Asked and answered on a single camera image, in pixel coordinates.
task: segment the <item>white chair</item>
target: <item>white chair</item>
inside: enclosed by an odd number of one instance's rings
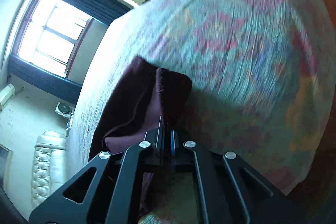
[[[54,131],[45,131],[37,137],[31,175],[33,208],[45,201],[67,181],[66,137]]]

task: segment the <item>bedspread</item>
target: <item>bedspread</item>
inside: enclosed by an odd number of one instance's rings
[[[216,153],[233,150],[288,194],[304,180],[336,82],[335,33],[322,0],[153,0],[115,20],[92,61],[68,140],[86,162],[102,109],[140,55],[187,75],[179,125]]]

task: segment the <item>folded fabric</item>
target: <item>folded fabric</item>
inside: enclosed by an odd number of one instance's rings
[[[125,151],[159,127],[160,117],[169,132],[191,91],[191,80],[180,73],[157,68],[136,56],[111,94],[93,135],[89,160],[102,149]],[[141,206],[145,210],[152,174],[144,174]]]

